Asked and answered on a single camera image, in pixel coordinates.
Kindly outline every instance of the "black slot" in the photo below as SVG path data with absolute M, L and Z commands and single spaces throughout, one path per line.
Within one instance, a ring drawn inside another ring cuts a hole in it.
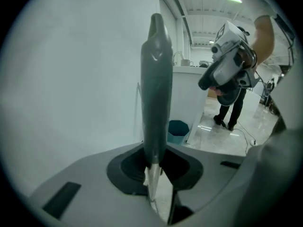
M 167 225 L 168 226 L 174 225 L 188 218 L 192 214 L 193 214 L 192 210 L 181 204 L 178 196 L 178 192 L 174 190 Z
M 241 166 L 241 164 L 239 164 L 239 163 L 234 163 L 234 162 L 230 162 L 230 161 L 223 161 L 220 164 L 222 166 L 227 166 L 227 167 L 234 168 L 234 169 L 239 169 L 239 167 Z
M 43 207 L 43 210 L 59 219 L 64 213 L 81 185 L 67 182 Z

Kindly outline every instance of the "white ceiling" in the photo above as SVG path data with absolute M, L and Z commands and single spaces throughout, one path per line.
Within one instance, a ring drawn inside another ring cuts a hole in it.
M 210 48 L 209 40 L 215 39 L 217 31 L 226 22 L 243 27 L 250 33 L 252 42 L 254 25 L 249 12 L 243 4 L 228 0 L 179 0 L 185 11 L 188 27 L 192 35 L 194 47 Z M 265 61 L 268 67 L 279 70 L 278 64 L 288 64 L 288 42 L 274 20 L 275 49 L 272 56 Z

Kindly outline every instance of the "ceiling beam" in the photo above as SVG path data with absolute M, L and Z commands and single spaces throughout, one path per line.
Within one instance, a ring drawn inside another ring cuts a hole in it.
M 232 13 L 223 13 L 219 11 L 201 11 L 201 10 L 195 10 L 195 11 L 188 11 L 188 16 L 216 16 L 216 17 L 223 17 L 223 18 L 228 18 L 231 19 L 232 21 L 237 20 L 242 23 L 245 23 L 250 26 L 254 26 L 254 23 L 252 20 L 248 18 L 243 18 L 239 17 L 237 14 L 232 14 Z M 287 41 L 283 40 L 281 37 L 276 36 L 276 40 L 279 41 L 282 45 L 288 47 L 289 44 Z
M 202 11 L 202 10 L 195 10 L 195 11 L 188 11 L 188 16 L 202 16 L 202 15 L 206 15 L 206 16 L 216 16 L 216 17 L 223 17 L 223 18 L 229 18 L 229 19 L 233 19 L 235 17 L 235 14 L 232 13 L 223 13 L 223 12 L 219 12 L 219 11 Z M 243 22 L 245 24 L 248 25 L 254 25 L 252 20 L 248 19 L 248 18 L 243 18 L 243 17 L 237 17 L 236 18 L 237 21 Z
M 203 38 L 203 39 L 215 39 L 216 34 L 208 34 L 208 33 L 193 33 L 193 37 Z
M 190 37 L 191 37 L 191 41 L 192 41 L 192 43 L 194 43 L 194 37 L 193 37 L 192 29 L 191 29 L 190 24 L 189 24 L 189 17 L 188 17 L 188 13 L 187 13 L 187 8 L 186 8 L 185 3 L 184 3 L 183 0 L 178 0 L 178 1 L 179 1 L 180 6 L 183 10 L 184 17 L 187 20 L 187 26 L 188 26 L 189 34 L 190 34 Z
M 200 50 L 208 50 L 208 51 L 210 51 L 211 47 L 212 47 L 211 45 L 206 45 L 206 44 L 205 45 L 202 45 L 202 44 L 201 45 L 196 45 L 195 44 L 195 45 L 190 46 L 190 48 L 195 49 L 195 50 L 200 49 Z

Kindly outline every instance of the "white counter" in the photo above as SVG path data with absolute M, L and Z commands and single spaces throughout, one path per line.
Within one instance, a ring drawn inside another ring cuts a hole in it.
M 169 120 L 185 122 L 190 134 L 187 143 L 190 144 L 200 123 L 208 90 L 203 91 L 198 81 L 206 68 L 177 67 L 173 68 L 172 96 Z

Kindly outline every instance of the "teal trash bin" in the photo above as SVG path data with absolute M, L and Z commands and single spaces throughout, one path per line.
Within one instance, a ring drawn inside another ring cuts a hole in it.
M 182 145 L 188 138 L 189 127 L 181 120 L 171 120 L 169 122 L 169 130 L 167 141 L 169 143 Z

